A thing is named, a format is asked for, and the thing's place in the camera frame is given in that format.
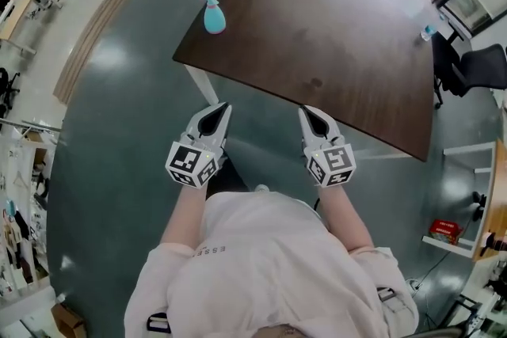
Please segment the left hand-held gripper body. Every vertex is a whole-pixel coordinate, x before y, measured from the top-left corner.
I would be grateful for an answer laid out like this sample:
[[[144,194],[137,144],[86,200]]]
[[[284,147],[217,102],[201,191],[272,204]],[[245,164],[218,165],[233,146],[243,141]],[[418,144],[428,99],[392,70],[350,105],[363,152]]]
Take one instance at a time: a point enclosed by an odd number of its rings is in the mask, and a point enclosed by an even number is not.
[[[184,132],[171,146],[166,171],[175,182],[202,189],[221,169],[226,141],[226,132],[211,136]]]

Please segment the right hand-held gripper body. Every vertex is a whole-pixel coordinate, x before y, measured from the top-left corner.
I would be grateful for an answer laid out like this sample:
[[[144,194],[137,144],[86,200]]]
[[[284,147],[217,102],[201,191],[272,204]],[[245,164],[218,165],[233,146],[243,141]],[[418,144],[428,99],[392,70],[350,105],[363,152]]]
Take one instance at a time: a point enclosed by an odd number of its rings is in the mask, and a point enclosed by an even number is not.
[[[306,169],[321,188],[347,183],[356,170],[352,147],[343,135],[303,137]]]

